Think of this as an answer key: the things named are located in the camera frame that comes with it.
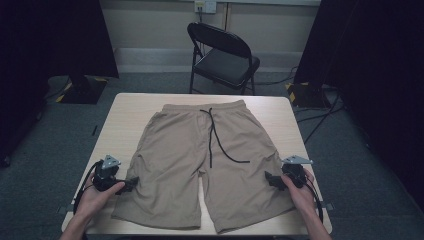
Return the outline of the black stand base, yellow tape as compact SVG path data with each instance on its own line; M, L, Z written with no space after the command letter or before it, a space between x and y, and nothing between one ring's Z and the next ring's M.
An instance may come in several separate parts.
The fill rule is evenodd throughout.
M295 107L330 108L331 104L322 88L315 88L308 82L285 85L289 100Z
M76 76L70 79L71 82L56 99L57 103L95 105L108 83L106 79L98 77Z

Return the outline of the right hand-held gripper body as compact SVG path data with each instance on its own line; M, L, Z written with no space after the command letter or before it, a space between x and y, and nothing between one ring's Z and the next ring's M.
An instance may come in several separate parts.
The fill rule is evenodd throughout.
M307 180L304 172L304 164L312 164L313 161L301 156L292 155L284 158L282 162L282 172L287 175L297 188L302 188Z

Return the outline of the person's left hand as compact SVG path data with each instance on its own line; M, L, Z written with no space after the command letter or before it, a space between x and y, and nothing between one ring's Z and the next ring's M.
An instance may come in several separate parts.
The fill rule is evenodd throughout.
M92 181L93 177L94 174L91 173L86 180L82 197L74 214L75 217L85 221L90 221L105 206L108 200L125 186L124 182L118 182L108 190L101 192L95 188Z

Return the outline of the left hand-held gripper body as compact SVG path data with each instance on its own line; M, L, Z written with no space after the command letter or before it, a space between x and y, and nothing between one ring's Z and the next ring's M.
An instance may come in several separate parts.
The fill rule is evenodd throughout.
M120 164L121 162L111 155L106 155L95 164L92 182L98 191L106 191L118 182L116 173Z

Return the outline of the black folding chair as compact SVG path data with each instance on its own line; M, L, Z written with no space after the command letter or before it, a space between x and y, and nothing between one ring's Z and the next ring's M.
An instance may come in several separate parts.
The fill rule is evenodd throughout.
M249 89L256 94L254 75L260 59L254 56L247 43L234 33L215 26L193 22L187 32L194 45L189 93L194 88L194 75L222 84L244 95Z

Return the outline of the dark curtain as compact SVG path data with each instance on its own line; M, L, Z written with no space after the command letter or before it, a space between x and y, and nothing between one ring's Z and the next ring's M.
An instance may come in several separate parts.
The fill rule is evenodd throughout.
M339 89L424 211L424 0L320 0L295 80Z
M0 0L0 168L54 76L119 76L100 0Z

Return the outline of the white wall outlet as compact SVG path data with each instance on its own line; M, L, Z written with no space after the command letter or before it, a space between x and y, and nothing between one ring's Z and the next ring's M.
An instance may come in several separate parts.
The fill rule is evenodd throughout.
M195 0L194 11L196 13L215 14L217 10L217 2L210 0Z

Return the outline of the beige shorts with black drawstring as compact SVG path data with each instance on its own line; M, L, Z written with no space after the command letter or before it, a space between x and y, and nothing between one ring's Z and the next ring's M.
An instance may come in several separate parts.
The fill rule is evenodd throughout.
M246 227L292 208L288 192L269 185L279 153L244 101L165 105L140 138L127 175L139 182L122 194L113 217L139 225L201 225L207 207L216 232Z

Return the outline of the person's right hand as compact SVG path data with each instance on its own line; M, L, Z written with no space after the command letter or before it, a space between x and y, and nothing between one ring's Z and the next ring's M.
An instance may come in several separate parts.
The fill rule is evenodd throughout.
M307 182L302 188L297 188L294 185L293 181L287 175L282 175L281 179L288 187L292 201L294 202L294 205L301 213L301 215L312 215L314 217L317 217L313 193L314 177L307 169L305 169L304 172L306 174Z

